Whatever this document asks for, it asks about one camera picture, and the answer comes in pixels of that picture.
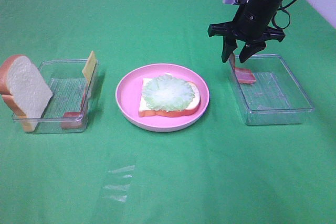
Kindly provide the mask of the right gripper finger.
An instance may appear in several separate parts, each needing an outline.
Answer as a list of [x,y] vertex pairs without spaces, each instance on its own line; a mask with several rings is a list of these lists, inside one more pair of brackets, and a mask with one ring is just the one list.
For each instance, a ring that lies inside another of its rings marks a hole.
[[223,50],[222,50],[222,62],[226,63],[229,56],[237,48],[237,42],[235,38],[223,37]]
[[239,54],[239,60],[241,63],[247,61],[252,55],[256,54],[259,51],[262,51],[266,48],[266,43],[256,42],[256,43],[245,43],[243,49]]

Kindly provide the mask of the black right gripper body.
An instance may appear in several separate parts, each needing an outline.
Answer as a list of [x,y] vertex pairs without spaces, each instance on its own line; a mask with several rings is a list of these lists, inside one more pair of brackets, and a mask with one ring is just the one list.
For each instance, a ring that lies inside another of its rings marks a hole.
[[244,42],[277,40],[281,42],[285,33],[280,28],[269,27],[271,19],[280,6],[280,1],[235,3],[238,10],[230,22],[210,24],[208,35],[222,36]]

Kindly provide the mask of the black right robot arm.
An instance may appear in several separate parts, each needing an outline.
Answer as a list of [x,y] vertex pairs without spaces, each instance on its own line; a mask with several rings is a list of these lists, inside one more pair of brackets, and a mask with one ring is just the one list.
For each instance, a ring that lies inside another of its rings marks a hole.
[[226,62],[237,48],[237,41],[245,42],[239,54],[245,62],[255,53],[266,48],[269,40],[282,41],[285,33],[277,26],[269,27],[283,0],[223,0],[225,4],[238,5],[239,8],[230,22],[211,24],[208,35],[223,38],[222,61]]

